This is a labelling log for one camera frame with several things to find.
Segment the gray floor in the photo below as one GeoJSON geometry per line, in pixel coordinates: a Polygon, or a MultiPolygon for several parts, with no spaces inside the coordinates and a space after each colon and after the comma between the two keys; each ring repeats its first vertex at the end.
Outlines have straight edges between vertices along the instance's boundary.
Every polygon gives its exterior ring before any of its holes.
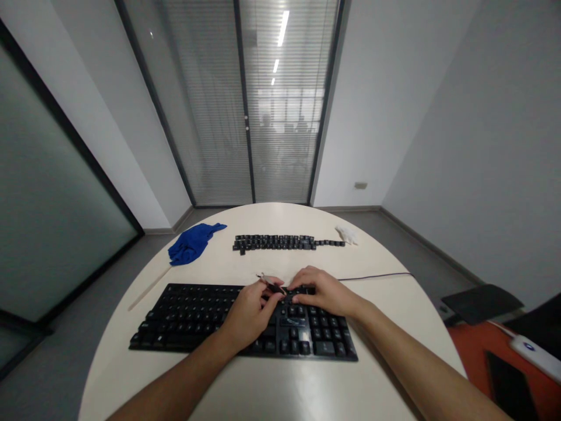
{"type": "MultiPolygon", "coordinates": [[[[182,229],[219,210],[198,209],[182,229]]],[[[378,212],[334,212],[381,242],[417,278],[433,304],[473,285],[378,212]]],[[[143,237],[53,324],[56,333],[0,383],[0,420],[75,420],[90,363],[113,310],[172,235],[143,237]]]]}

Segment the oval table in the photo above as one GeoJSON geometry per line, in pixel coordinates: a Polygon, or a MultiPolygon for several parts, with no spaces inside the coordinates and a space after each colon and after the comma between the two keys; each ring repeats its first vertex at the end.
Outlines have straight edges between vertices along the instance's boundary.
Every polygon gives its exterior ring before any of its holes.
{"type": "MultiPolygon", "coordinates": [[[[204,221],[224,223],[196,261],[169,268],[165,246],[144,267],[115,309],[89,370],[79,419],[105,420],[136,392],[173,367],[184,354],[129,351],[129,340],[167,283],[247,285],[255,274],[290,283],[299,269],[313,265],[337,278],[407,272],[378,241],[345,220],[307,206],[258,203],[217,213],[204,221]],[[338,239],[336,225],[356,232],[358,246],[318,246],[307,250],[232,251],[235,235],[298,234],[338,239]],[[165,275],[134,306],[154,281],[165,275]]],[[[393,275],[346,281],[394,322],[465,377],[462,363],[436,309],[417,281],[393,275]]],[[[219,375],[192,414],[192,420],[415,419],[408,396],[367,340],[351,325],[359,361],[296,361],[236,357],[219,375]]]]}

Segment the keyboard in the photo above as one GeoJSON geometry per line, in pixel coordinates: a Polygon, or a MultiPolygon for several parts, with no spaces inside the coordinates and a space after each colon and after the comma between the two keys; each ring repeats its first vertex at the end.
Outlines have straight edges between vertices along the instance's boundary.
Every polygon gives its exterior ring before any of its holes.
{"type": "MultiPolygon", "coordinates": [[[[218,330],[242,287],[234,285],[168,284],[146,314],[129,349],[189,353],[218,330]]],[[[314,288],[287,291],[268,326],[241,356],[303,360],[358,361],[344,317],[323,309],[292,305],[295,294],[315,294],[314,288]]]]}

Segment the cable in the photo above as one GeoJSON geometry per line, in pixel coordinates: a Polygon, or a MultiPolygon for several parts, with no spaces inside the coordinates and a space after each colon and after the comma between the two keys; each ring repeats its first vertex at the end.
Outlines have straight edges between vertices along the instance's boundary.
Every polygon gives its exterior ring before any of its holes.
{"type": "Polygon", "coordinates": [[[390,276],[390,275],[409,275],[412,276],[413,278],[415,276],[413,276],[412,273],[409,272],[397,272],[397,273],[392,273],[392,274],[383,274],[383,275],[371,275],[368,277],[360,277],[360,278],[344,278],[344,279],[339,279],[340,281],[359,281],[360,279],[368,279],[368,278],[380,278],[383,276],[390,276]]]}

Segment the blue towel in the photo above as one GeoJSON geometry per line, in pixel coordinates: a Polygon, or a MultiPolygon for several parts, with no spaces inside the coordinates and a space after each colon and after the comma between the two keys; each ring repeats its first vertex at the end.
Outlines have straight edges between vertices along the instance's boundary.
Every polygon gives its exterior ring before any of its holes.
{"type": "Polygon", "coordinates": [[[212,234],[226,228],[227,225],[217,223],[214,225],[198,224],[182,233],[175,244],[168,250],[169,262],[172,266],[191,263],[197,260],[206,248],[212,234]]]}

